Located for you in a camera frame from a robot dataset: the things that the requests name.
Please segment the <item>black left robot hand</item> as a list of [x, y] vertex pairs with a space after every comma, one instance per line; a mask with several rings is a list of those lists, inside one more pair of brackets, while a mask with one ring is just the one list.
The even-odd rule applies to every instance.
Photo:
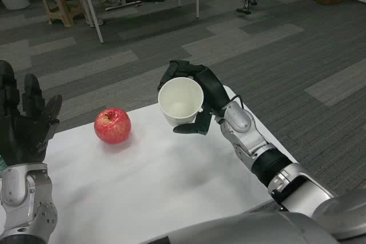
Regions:
[[7, 166], [44, 161], [61, 106], [61, 95], [45, 102], [33, 74], [25, 76], [21, 94], [11, 64], [1, 60], [1, 157]]

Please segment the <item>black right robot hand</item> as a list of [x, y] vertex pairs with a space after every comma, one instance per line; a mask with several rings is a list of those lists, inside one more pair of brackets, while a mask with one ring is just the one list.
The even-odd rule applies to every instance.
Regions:
[[163, 74], [157, 90], [162, 92], [163, 87], [173, 79], [186, 78], [197, 83], [203, 92], [202, 112], [196, 115], [195, 119], [181, 123], [173, 127], [177, 134], [202, 134], [208, 133], [212, 115], [222, 114], [230, 99], [222, 83], [204, 65], [193, 65], [188, 61], [171, 60], [169, 67]]

